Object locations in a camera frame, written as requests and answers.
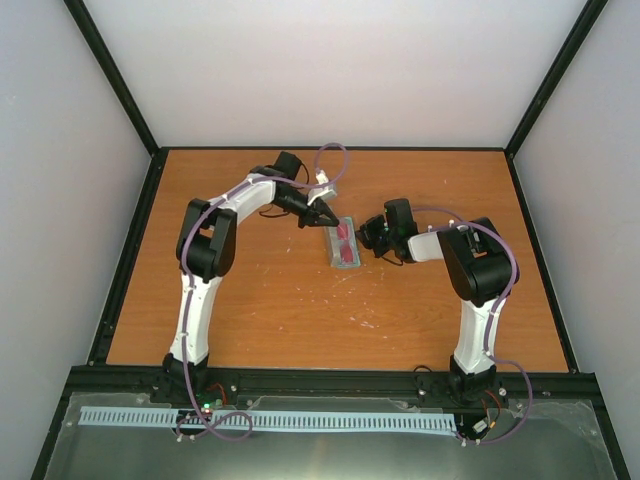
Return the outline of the grey felt glasses case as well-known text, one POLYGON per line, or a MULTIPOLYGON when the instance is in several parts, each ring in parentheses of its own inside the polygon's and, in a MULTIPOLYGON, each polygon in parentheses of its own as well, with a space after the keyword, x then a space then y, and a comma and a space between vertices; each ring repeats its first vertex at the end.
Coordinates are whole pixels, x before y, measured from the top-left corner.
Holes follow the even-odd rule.
POLYGON ((324 228, 329 265, 336 269, 361 267, 354 221, 351 216, 339 218, 336 227, 324 228))

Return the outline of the red transparent sunglasses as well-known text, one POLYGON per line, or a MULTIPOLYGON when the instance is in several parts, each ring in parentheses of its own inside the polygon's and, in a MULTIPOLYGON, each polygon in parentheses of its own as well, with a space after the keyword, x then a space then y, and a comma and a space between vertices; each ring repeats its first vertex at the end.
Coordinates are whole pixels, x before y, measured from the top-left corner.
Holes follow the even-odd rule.
POLYGON ((336 227, 340 264, 351 266, 355 264, 354 248, 350 242, 350 229, 347 223, 341 222, 336 227))

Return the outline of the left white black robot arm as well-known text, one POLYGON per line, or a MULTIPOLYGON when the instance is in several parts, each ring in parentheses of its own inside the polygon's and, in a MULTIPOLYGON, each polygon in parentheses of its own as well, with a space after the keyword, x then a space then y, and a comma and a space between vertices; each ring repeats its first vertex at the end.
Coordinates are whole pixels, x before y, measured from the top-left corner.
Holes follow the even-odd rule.
POLYGON ((236 186, 211 198, 191 200, 176 245, 181 303, 176 333, 162 366, 172 388, 186 402, 208 390, 209 326, 217 291, 234 263, 240 224, 261 208, 275 205, 298 218, 298 226, 336 227, 328 201, 335 178, 314 167, 314 184, 300 182, 302 161, 282 151, 271 165, 256 166, 236 186))

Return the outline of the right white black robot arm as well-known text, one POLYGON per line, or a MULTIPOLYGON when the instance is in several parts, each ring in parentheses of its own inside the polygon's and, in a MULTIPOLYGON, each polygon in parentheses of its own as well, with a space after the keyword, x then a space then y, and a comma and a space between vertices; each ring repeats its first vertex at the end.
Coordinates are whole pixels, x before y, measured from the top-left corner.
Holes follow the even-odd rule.
POLYGON ((500 314, 518 282, 515 255, 487 217, 455 216, 449 224, 420 232, 406 198, 389 200, 384 212, 366 220, 357 240, 377 258, 392 252, 401 265, 442 260, 461 300, 458 343, 450 357, 449 391, 470 403, 494 385, 495 341, 500 314))

